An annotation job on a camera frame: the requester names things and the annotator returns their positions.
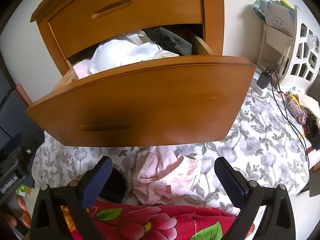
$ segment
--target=wooden dresser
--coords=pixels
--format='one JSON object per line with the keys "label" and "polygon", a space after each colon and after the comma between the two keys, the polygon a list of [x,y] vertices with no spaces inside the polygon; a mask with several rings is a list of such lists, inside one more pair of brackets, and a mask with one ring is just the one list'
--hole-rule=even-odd
{"label": "wooden dresser", "polygon": [[[43,0],[31,17],[64,76],[28,114],[64,145],[150,146],[222,140],[253,64],[222,55],[224,0]],[[113,36],[166,26],[192,56],[121,66],[77,80],[75,57]]]}

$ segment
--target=floral bedsheet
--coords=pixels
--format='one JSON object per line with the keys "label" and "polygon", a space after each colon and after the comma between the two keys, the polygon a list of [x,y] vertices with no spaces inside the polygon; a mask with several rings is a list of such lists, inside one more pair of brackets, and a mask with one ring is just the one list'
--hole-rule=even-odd
{"label": "floral bedsheet", "polygon": [[[256,180],[261,186],[276,187],[283,183],[290,196],[303,189],[309,179],[304,150],[281,115],[270,85],[268,90],[269,93],[261,97],[249,88],[224,141],[171,146],[177,154],[202,159],[199,182],[172,204],[216,207],[231,214],[238,212],[215,175],[213,165],[219,156],[224,156],[246,179]],[[284,111],[281,97],[278,93],[275,96]],[[302,126],[291,115],[288,117],[302,132]],[[137,153],[146,148],[67,147],[45,132],[45,141],[36,152],[32,175],[37,187],[44,183],[51,187],[65,186],[73,179],[80,179],[103,155],[108,155],[126,179],[124,203],[139,205],[133,194],[132,174]]]}

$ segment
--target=black cable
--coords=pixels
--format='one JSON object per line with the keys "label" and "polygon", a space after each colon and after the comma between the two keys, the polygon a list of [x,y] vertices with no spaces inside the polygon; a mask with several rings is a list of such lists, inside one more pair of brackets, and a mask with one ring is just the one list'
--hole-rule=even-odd
{"label": "black cable", "polygon": [[[301,143],[301,145],[302,145],[302,147],[303,147],[303,149],[304,149],[305,158],[306,158],[306,161],[307,161],[307,164],[308,164],[308,170],[309,170],[309,169],[310,169],[310,161],[309,161],[309,157],[308,157],[308,154],[307,154],[307,144],[306,144],[306,141],[305,141],[304,137],[302,136],[302,134],[300,133],[300,131],[290,122],[290,120],[289,120],[289,118],[288,118],[287,108],[285,107],[285,102],[284,102],[284,98],[283,98],[282,93],[281,93],[281,98],[282,98],[282,101],[283,101],[283,104],[284,104],[284,110],[285,110],[286,116],[284,116],[284,114],[283,114],[280,106],[278,105],[278,102],[277,102],[277,100],[276,100],[276,97],[275,97],[275,94],[274,94],[274,91],[273,91],[271,71],[273,71],[273,73],[276,74],[276,78],[277,78],[277,82],[278,82],[278,87],[279,87],[279,90],[280,90],[280,91],[281,91],[281,88],[280,88],[280,83],[279,83],[279,79],[278,79],[278,74],[276,73],[276,71],[274,71],[273,69],[270,70],[269,68],[267,68],[267,69],[266,69],[266,72],[267,72],[268,74],[270,74],[270,77],[271,77],[270,81],[271,81],[271,90],[272,90],[273,97],[274,97],[274,99],[275,99],[275,101],[276,101],[276,104],[277,104],[277,106],[278,106],[281,114],[282,114],[283,117],[288,121],[289,125],[291,126],[292,130],[294,131],[294,133],[295,133],[296,136],[298,137],[298,139],[299,139],[299,141],[300,141],[300,143]],[[304,144],[302,143],[302,140],[300,139],[299,135],[297,134],[297,132],[296,132],[295,130],[297,130],[297,132],[299,133],[299,135],[300,135],[301,138],[303,139]]]}
{"label": "black cable", "polygon": [[9,136],[10,138],[12,138],[12,136],[11,136],[10,134],[8,134],[8,133],[1,127],[1,125],[0,125],[0,129],[1,129],[7,136]]}
{"label": "black cable", "polygon": [[[4,96],[4,98],[2,99],[1,103],[0,103],[0,112],[4,106],[4,104],[6,103],[6,101],[8,100],[9,96],[11,95],[13,89],[10,88],[9,91],[6,93],[6,95]],[[10,134],[8,134],[0,125],[0,129],[7,135],[9,136],[10,138],[12,138],[12,136]]]}
{"label": "black cable", "polygon": [[9,91],[6,93],[6,95],[4,96],[4,98],[2,99],[1,103],[0,103],[0,112],[4,106],[4,103],[7,101],[7,99],[9,98],[9,96],[11,95],[13,89],[10,88]]}
{"label": "black cable", "polygon": [[[276,73],[276,78],[277,78],[279,90],[281,91],[277,73]],[[272,89],[272,93],[273,93],[272,76],[271,76],[271,89]],[[282,102],[283,102],[283,104],[284,104],[284,110],[285,110],[285,115],[286,115],[286,117],[285,117],[284,114],[282,113],[282,111],[281,111],[281,109],[280,109],[277,101],[276,101],[276,104],[277,104],[277,106],[278,106],[281,114],[282,114],[282,115],[284,116],[284,118],[289,122],[289,125],[290,125],[291,128],[293,129],[294,133],[295,133],[296,136],[299,138],[299,140],[300,140],[300,142],[301,142],[301,144],[302,144],[302,147],[303,147],[303,149],[305,150],[305,153],[306,153],[306,152],[307,152],[307,144],[306,144],[306,141],[305,141],[304,137],[302,136],[302,134],[300,133],[300,131],[299,131],[299,130],[295,127],[295,125],[289,120],[289,118],[288,118],[288,113],[287,113],[287,108],[285,107],[285,102],[284,102],[284,98],[283,98],[283,95],[282,95],[282,94],[281,94],[281,98],[282,98]],[[300,134],[301,138],[303,139],[304,145],[303,145],[300,137],[297,135],[297,133],[295,132],[294,129],[297,130],[297,132]]]}

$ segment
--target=pink fabric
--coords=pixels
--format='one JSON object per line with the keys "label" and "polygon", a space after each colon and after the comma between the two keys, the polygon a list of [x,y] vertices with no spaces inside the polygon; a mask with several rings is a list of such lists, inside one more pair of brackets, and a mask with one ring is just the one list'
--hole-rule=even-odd
{"label": "pink fabric", "polygon": [[176,156],[169,146],[153,146],[138,153],[134,194],[142,204],[167,205],[197,184],[200,171],[201,160]]}
{"label": "pink fabric", "polygon": [[84,59],[73,66],[75,73],[79,79],[89,76],[88,66],[90,64],[90,59]]}

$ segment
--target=metal screw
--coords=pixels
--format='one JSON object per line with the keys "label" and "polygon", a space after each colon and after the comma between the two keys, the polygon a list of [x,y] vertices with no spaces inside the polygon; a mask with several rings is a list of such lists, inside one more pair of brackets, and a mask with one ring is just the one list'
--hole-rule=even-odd
{"label": "metal screw", "polygon": [[258,183],[256,181],[254,181],[254,180],[250,180],[249,184],[250,184],[251,187],[257,187],[257,185],[258,185]]}
{"label": "metal screw", "polygon": [[280,187],[280,189],[283,189],[283,190],[287,189],[285,184],[280,184],[279,187]]}
{"label": "metal screw", "polygon": [[42,190],[46,190],[48,188],[48,184],[43,184],[42,186],[41,186],[41,189]]}
{"label": "metal screw", "polygon": [[74,180],[70,181],[69,185],[70,185],[71,187],[75,187],[75,186],[78,185],[78,183],[79,183],[79,181],[77,181],[76,179],[74,179]]}

